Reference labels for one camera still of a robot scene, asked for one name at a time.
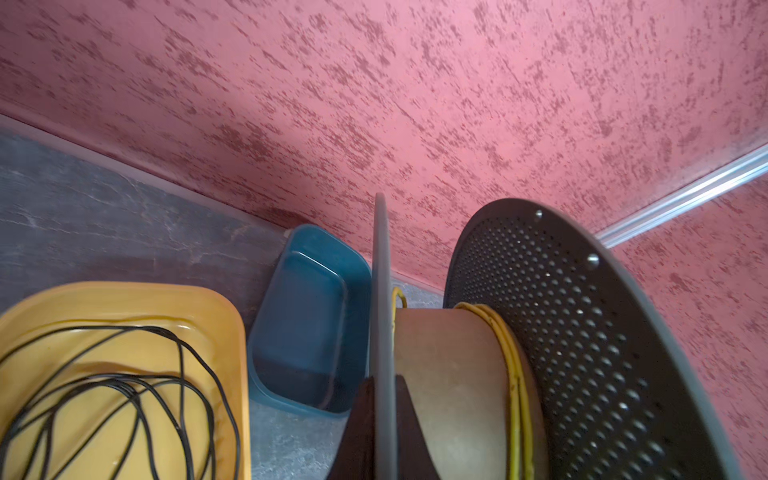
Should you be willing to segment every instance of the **pink textured wall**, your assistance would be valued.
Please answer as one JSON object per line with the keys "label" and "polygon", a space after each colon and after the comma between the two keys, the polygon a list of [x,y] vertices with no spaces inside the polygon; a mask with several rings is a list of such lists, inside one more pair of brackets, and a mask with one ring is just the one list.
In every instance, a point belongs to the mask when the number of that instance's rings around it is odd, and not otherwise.
{"label": "pink textured wall", "polygon": [[768,176],[614,249],[688,355],[747,478],[768,478]]}
{"label": "pink textured wall", "polygon": [[441,286],[527,197],[592,230],[768,141],[762,0],[8,0],[2,109]]}

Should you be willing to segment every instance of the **black cable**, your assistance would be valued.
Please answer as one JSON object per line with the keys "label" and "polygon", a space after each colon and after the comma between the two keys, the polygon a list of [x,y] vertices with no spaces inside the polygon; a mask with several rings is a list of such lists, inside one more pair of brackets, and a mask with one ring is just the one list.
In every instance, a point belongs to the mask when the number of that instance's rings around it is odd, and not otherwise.
{"label": "black cable", "polygon": [[[110,388],[110,389],[117,390],[120,394],[126,397],[126,400],[123,403],[121,403],[117,408],[113,409],[107,415],[107,417],[104,418],[101,421],[101,423],[99,423],[99,425],[97,425],[97,427],[91,432],[91,434],[85,439],[85,441],[82,442],[82,444],[80,444],[80,446],[75,450],[74,454],[63,464],[62,467],[60,467],[59,470],[56,471],[56,473],[54,473],[53,477],[51,477],[49,480],[56,480],[56,478],[58,478],[66,470],[66,468],[78,457],[78,455],[85,449],[88,443],[98,434],[98,432],[101,431],[102,427],[104,427],[117,412],[119,412],[123,407],[127,406],[128,404],[131,404],[134,407],[136,411],[136,417],[134,419],[134,425],[131,431],[131,436],[128,439],[126,448],[123,451],[120,461],[115,466],[115,470],[113,471],[110,477],[110,480],[115,480],[119,475],[120,470],[122,469],[123,464],[125,463],[125,460],[128,457],[128,454],[130,453],[131,447],[133,446],[139,426],[142,427],[142,429],[144,430],[144,434],[146,435],[147,458],[149,461],[152,477],[154,480],[160,480],[158,477],[156,465],[154,462],[154,448],[152,446],[152,441],[151,441],[151,431],[150,431],[149,421],[147,420],[147,417],[144,414],[144,410],[141,406],[141,396],[146,392],[149,392],[160,403],[166,416],[169,418],[170,422],[174,426],[174,429],[176,430],[179,436],[182,449],[184,450],[185,471],[186,471],[185,476],[187,480],[195,480],[192,452],[191,452],[189,438],[187,436],[186,424],[184,420],[184,401],[185,401],[184,391],[186,389],[192,390],[192,392],[194,392],[195,395],[201,400],[201,402],[203,403],[206,409],[206,417],[208,422],[208,437],[209,437],[208,451],[205,458],[203,471],[200,473],[200,479],[202,479],[205,476],[208,470],[208,466],[210,466],[211,468],[211,478],[216,478],[214,410],[210,402],[208,402],[205,395],[195,385],[193,385],[192,383],[186,380],[184,376],[184,350],[187,350],[200,363],[200,365],[206,370],[206,372],[214,380],[219,390],[219,394],[221,396],[224,409],[227,411],[227,416],[229,417],[230,424],[232,425],[232,430],[234,433],[235,466],[234,466],[233,478],[234,480],[237,480],[238,474],[240,473],[240,456],[241,456],[240,432],[237,428],[237,422],[235,421],[229,402],[227,401],[227,396],[224,393],[223,386],[221,385],[221,381],[217,377],[216,373],[203,361],[200,355],[188,343],[184,342],[182,339],[179,339],[173,332],[171,332],[168,329],[165,329],[159,326],[112,326],[112,325],[110,326],[89,325],[89,326],[64,327],[64,328],[52,330],[51,332],[43,333],[39,336],[36,336],[33,339],[30,339],[27,342],[22,343],[19,346],[16,346],[14,349],[12,349],[10,352],[6,353],[2,358],[0,358],[0,366],[2,366],[2,364],[8,358],[22,351],[24,348],[32,345],[33,343],[36,343],[56,333],[70,332],[74,330],[84,330],[84,331],[117,330],[117,332],[103,339],[98,340],[97,342],[91,344],[90,346],[86,347],[85,349],[83,349],[82,351],[80,351],[79,353],[71,357],[69,360],[67,360],[62,366],[60,366],[52,375],[50,375],[38,387],[38,389],[30,396],[27,402],[13,415],[12,420],[8,424],[5,430],[5,433],[2,436],[2,439],[0,439],[0,480],[3,479],[4,470],[5,470],[5,460],[8,455],[8,450],[10,449],[10,445],[12,441],[18,435],[22,434],[27,428],[34,425],[36,422],[40,420],[44,420],[44,423],[37,434],[35,443],[32,446],[31,453],[30,453],[30,456],[28,457],[28,461],[26,463],[25,470],[23,472],[21,480],[25,480],[27,478],[29,472],[31,471],[31,467],[34,465],[35,459],[38,456],[38,451],[43,445],[45,447],[44,447],[44,450],[42,450],[41,452],[43,454],[43,463],[42,463],[41,474],[39,476],[39,479],[46,480],[46,475],[48,474],[48,469],[50,467],[51,455],[54,450],[53,428],[55,425],[56,415],[58,414],[59,410],[61,410],[61,408],[64,405],[66,405],[68,402],[70,402],[72,399],[77,398],[79,395],[85,394],[86,392],[90,392],[93,389],[99,389],[99,388]],[[53,389],[48,390],[47,392],[45,391],[46,387],[48,387],[56,379],[57,376],[59,376],[62,372],[64,372],[72,363],[76,362],[83,355],[89,353],[90,351],[98,348],[101,345],[104,345],[105,343],[109,342],[110,340],[120,335],[124,335],[125,333],[130,333],[130,332],[136,332],[136,331],[153,333],[155,335],[162,336],[176,343],[176,346],[179,352],[179,376],[165,375],[165,374],[135,375],[135,374],[127,374],[127,373],[99,373],[94,375],[83,376],[79,379],[71,380],[70,382],[66,382],[62,385],[56,386]],[[164,401],[163,397],[157,391],[158,387],[173,385],[173,384],[178,384],[179,391],[180,391],[178,422],[176,421],[176,418],[174,417],[167,403]],[[43,412],[38,413],[32,419],[26,420],[26,417],[32,411],[34,411],[35,407],[38,406],[42,401],[53,396],[55,393],[62,392],[62,391],[63,393],[61,394],[61,397],[59,397],[58,401],[53,406],[47,408]]]}

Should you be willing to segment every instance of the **perforated metal disc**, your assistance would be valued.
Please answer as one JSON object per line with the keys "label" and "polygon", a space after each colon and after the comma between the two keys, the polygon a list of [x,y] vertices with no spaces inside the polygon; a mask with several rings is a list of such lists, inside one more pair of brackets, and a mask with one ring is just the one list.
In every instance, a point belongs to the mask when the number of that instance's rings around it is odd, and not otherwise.
{"label": "perforated metal disc", "polygon": [[453,253],[445,308],[486,303],[534,367],[552,478],[741,478],[684,354],[623,267],[562,214],[497,200]]}

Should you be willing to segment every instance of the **coiled yellow cable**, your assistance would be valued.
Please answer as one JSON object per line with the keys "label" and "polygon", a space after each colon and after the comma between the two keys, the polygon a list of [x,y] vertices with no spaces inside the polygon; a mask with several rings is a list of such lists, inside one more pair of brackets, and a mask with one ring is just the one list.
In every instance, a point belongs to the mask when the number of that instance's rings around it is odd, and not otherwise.
{"label": "coiled yellow cable", "polygon": [[520,479],[520,437],[522,434],[522,463],[525,480],[533,480],[533,425],[528,390],[525,388],[520,352],[504,320],[488,305],[472,305],[460,302],[454,308],[468,310],[482,318],[493,329],[498,344],[502,347],[507,364],[509,381],[509,478]]}

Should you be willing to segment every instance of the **yellow plastic tray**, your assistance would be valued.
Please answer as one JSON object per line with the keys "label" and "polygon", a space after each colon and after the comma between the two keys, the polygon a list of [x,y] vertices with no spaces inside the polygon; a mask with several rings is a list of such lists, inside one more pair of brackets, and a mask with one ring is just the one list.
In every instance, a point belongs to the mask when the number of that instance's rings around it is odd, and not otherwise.
{"label": "yellow plastic tray", "polygon": [[[195,286],[152,283],[84,282],[59,286],[20,302],[0,317],[0,356],[14,346],[63,326],[116,323],[157,325],[174,332],[189,343],[218,375],[240,431],[240,479],[250,478],[250,435],[248,421],[247,364],[245,332],[240,314],[227,299],[213,290]],[[21,351],[0,366],[0,429],[5,432],[12,415],[66,359],[108,333],[74,331],[59,333]],[[146,332],[121,335],[98,347],[57,378],[61,385],[89,373],[170,372],[179,369],[176,344]],[[190,353],[184,357],[185,376],[213,406],[216,422],[217,478],[234,474],[234,434],[216,384]],[[110,389],[95,389],[68,403],[56,417],[49,475],[70,457],[80,443],[108,412],[125,400]],[[178,414],[179,386],[158,389],[174,414]],[[184,457],[177,433],[162,409],[149,394],[142,396],[150,422],[157,471],[162,479],[184,477]],[[135,410],[123,408],[101,430],[89,446],[59,477],[109,478],[131,434]],[[196,395],[187,390],[185,415],[193,453],[196,478],[207,452],[205,410]],[[30,445],[38,428],[20,435],[8,452],[3,466],[6,478],[23,471]],[[144,434],[136,435],[131,453],[119,478],[151,478]],[[37,478],[41,455],[31,478]],[[210,478],[210,467],[205,478]]]}

